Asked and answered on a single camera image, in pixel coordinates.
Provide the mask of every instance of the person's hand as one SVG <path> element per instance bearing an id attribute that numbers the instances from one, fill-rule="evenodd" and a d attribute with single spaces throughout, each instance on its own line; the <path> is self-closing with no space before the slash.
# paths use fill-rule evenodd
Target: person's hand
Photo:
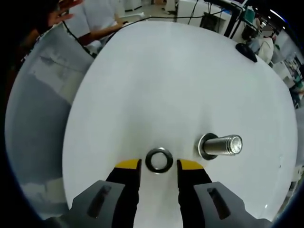
<path id="1" fill-rule="evenodd" d="M 76 6 L 80 3 L 82 3 L 83 0 L 64 0 L 62 1 L 59 5 L 60 5 L 60 10 L 57 11 L 53 11 L 51 13 L 48 14 L 47 17 L 47 24 L 49 27 L 58 24 L 64 20 L 70 19 L 73 17 L 73 14 L 66 14 L 61 16 L 62 13 L 66 12 L 69 8 Z"/>

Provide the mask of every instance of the person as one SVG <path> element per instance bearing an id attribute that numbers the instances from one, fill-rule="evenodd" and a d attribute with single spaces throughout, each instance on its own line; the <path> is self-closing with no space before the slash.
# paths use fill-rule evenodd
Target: person
<path id="1" fill-rule="evenodd" d="M 80 3 L 82 0 L 47 0 L 43 4 L 38 0 L 29 0 L 26 4 L 21 1 L 17 8 L 12 6 L 12 9 L 16 9 L 16 17 L 3 25 L 6 31 L 3 36 L 5 45 L 2 49 L 2 54 L 6 57 L 2 64 L 5 75 L 5 103 L 8 101 L 18 70 L 21 68 L 21 60 L 30 52 L 37 38 L 53 25 L 71 19 L 73 14 L 62 14 Z"/>
<path id="2" fill-rule="evenodd" d="M 261 30 L 261 17 L 258 14 L 256 14 L 252 24 L 257 30 Z"/>
<path id="3" fill-rule="evenodd" d="M 5 56 L 5 62 L 2 64 L 5 66 L 4 72 L 7 72 L 14 62 L 16 50 L 22 42 L 31 43 L 32 37 L 37 37 L 53 25 L 72 18 L 72 14 L 61 14 L 81 2 L 82 0 L 64 2 L 60 8 L 59 0 L 20 1 L 18 7 L 14 5 L 16 4 L 14 1 L 9 1 L 8 9 L 14 9 L 14 19 L 5 21 L 2 26 L 3 31 L 6 31 L 2 42 L 4 44 L 2 54 Z"/>
<path id="4" fill-rule="evenodd" d="M 262 38 L 254 39 L 249 47 L 267 64 L 270 63 L 272 55 L 274 53 L 274 41 L 273 30 L 269 25 L 262 28 Z"/>
<path id="5" fill-rule="evenodd" d="M 74 17 L 66 24 L 83 45 L 98 40 L 103 47 L 109 36 L 125 23 L 117 16 L 115 8 L 115 0 L 84 0 L 70 9 Z"/>

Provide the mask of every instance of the desk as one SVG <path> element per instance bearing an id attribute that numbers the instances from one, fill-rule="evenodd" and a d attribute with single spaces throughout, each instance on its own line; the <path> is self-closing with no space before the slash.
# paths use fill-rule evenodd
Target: desk
<path id="1" fill-rule="evenodd" d="M 63 147 L 69 207 L 121 160 L 171 151 L 172 168 L 155 175 L 142 164 L 134 227 L 181 228 L 179 158 L 202 164 L 245 202 L 272 219 L 295 167 L 297 128 L 288 88 L 259 57 L 242 56 L 235 42 L 180 23 L 147 21 L 118 32 L 88 70 L 72 105 Z M 243 150 L 206 161 L 195 139 L 239 134 Z"/>

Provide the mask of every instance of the person's arm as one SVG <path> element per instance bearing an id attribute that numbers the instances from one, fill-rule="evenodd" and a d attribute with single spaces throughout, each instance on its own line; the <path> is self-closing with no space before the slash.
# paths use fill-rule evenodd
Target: person's arm
<path id="1" fill-rule="evenodd" d="M 93 40 L 100 40 L 103 37 L 109 36 L 112 33 L 118 31 L 119 29 L 121 29 L 123 27 L 122 24 L 117 24 L 108 28 L 104 28 L 102 30 L 98 30 L 98 31 L 92 31 L 91 32 L 91 38 Z"/>
<path id="2" fill-rule="evenodd" d="M 114 19 L 117 22 L 117 24 L 124 24 L 124 21 L 121 20 L 117 14 L 114 14 Z"/>
<path id="3" fill-rule="evenodd" d="M 40 36 L 39 32 L 37 31 L 37 29 L 33 29 L 27 37 L 25 37 L 25 39 L 23 40 L 23 42 L 21 43 L 21 46 L 25 47 L 25 48 L 31 48 L 35 42 L 36 39 Z"/>

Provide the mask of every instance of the black mouse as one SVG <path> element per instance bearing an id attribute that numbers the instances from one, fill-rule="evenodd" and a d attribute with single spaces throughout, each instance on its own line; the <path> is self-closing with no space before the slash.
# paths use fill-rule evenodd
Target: black mouse
<path id="1" fill-rule="evenodd" d="M 253 62 L 257 62 L 257 57 L 255 53 L 250 49 L 247 44 L 236 44 L 236 49 L 244 56 L 252 60 Z"/>

